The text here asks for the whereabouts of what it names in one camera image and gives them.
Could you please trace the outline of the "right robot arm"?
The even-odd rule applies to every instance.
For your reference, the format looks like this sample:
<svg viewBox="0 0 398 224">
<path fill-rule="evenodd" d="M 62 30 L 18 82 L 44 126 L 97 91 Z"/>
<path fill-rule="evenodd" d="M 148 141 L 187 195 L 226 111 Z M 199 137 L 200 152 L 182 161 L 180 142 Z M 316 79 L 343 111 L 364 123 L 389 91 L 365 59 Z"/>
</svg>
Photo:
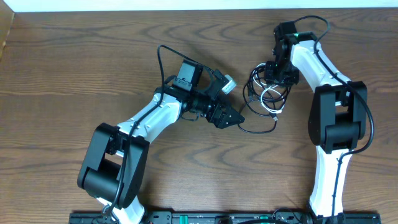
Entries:
<svg viewBox="0 0 398 224">
<path fill-rule="evenodd" d="M 371 117 L 367 87 L 344 76 L 322 50 L 313 32 L 298 32 L 294 21 L 274 28 L 275 59 L 266 63 L 269 85 L 291 87 L 303 75 L 313 91 L 308 134 L 316 147 L 315 183 L 309 199 L 312 218 L 335 221 L 343 214 L 346 170 Z"/>
</svg>

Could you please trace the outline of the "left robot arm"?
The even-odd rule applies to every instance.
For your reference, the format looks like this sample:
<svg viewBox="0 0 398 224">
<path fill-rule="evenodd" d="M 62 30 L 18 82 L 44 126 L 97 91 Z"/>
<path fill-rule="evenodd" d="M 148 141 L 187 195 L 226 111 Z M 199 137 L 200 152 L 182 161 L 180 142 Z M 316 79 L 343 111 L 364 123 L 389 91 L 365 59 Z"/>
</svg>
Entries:
<svg viewBox="0 0 398 224">
<path fill-rule="evenodd" d="M 71 223 L 140 223 L 145 209 L 137 195 L 150 144 L 186 112 L 219 129 L 243 123 L 244 117 L 225 97 L 235 87 L 229 75 L 184 60 L 177 75 L 162 79 L 140 112 L 115 126 L 101 123 L 92 135 L 77 185 L 103 209 L 87 217 L 72 215 Z"/>
</svg>

